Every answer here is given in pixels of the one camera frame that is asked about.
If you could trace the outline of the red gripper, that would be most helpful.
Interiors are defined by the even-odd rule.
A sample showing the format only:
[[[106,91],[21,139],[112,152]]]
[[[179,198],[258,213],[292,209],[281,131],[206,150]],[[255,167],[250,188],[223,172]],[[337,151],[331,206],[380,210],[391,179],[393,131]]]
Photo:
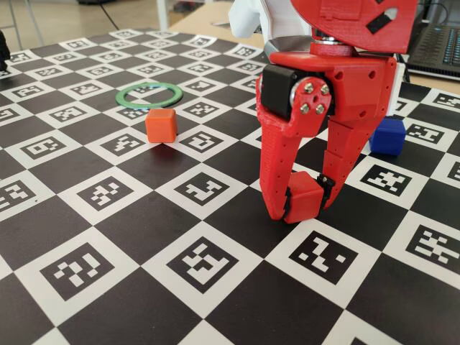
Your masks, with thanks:
[[[374,122],[386,115],[397,63],[393,57],[357,52],[274,52],[270,60],[257,87],[262,128],[259,184],[272,219],[304,221],[316,217],[320,206],[326,209],[334,202]],[[323,171],[316,182],[292,168],[301,139],[316,136],[327,115],[332,119]]]

